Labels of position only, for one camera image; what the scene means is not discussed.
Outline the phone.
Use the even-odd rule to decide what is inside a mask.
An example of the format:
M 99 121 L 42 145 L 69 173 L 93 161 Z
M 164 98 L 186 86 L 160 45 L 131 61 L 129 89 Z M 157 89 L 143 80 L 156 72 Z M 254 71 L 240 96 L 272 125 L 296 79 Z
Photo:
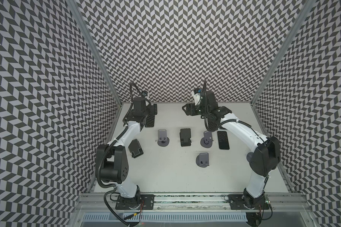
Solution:
M 228 141 L 228 135 L 226 131 L 218 131 L 217 132 L 217 138 L 218 138 L 218 145 L 219 149 L 221 150 L 229 150 L 229 141 Z
M 152 127 L 154 127 L 154 125 L 155 125 L 155 115 L 154 114 L 150 114 L 146 118 L 145 127 L 146 128 L 152 128 Z
M 209 131 L 216 131 L 219 128 L 220 124 L 220 119 L 217 118 L 216 116 L 210 116 L 207 118 L 207 125 L 208 125 L 208 129 Z

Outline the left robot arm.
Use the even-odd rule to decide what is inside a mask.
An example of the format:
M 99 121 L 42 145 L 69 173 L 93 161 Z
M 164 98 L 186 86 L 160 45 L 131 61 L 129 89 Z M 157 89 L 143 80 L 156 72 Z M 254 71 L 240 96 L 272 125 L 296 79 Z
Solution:
M 95 176 L 98 185 L 101 188 L 113 188 L 119 193 L 119 198 L 132 207 L 141 204 L 141 195 L 138 185 L 127 180 L 127 148 L 146 125 L 151 107 L 148 99 L 134 98 L 123 119 L 121 133 L 109 143 L 99 145 L 96 150 Z

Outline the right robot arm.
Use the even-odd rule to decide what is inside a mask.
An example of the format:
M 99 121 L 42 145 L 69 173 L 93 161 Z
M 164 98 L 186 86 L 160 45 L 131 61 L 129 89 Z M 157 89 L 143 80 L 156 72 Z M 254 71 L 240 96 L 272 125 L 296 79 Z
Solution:
M 182 107 L 186 115 L 201 116 L 208 131 L 214 132 L 220 127 L 230 131 L 251 152 L 247 161 L 252 170 L 248 185 L 243 191 L 243 206 L 248 210 L 262 207 L 265 202 L 265 186 L 281 161 L 280 141 L 276 137 L 268 137 L 257 132 L 246 122 L 241 121 L 230 109 L 219 106 L 215 94 L 206 88 L 191 91 L 192 104 Z

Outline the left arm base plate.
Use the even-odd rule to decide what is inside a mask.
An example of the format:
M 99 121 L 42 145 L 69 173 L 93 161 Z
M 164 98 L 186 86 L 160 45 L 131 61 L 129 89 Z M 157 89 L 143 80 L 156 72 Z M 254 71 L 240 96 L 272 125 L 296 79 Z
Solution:
M 154 198 L 153 194 L 141 194 L 140 196 L 136 196 L 134 198 L 124 198 L 119 196 L 117 198 L 116 210 L 152 210 L 154 206 Z

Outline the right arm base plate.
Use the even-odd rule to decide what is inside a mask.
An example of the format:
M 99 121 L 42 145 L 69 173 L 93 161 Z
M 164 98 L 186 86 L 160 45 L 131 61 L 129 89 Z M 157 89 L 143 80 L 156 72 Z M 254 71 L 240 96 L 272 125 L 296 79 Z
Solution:
M 269 210 L 268 201 L 264 195 L 258 198 L 243 194 L 230 194 L 228 195 L 228 202 L 232 210 Z

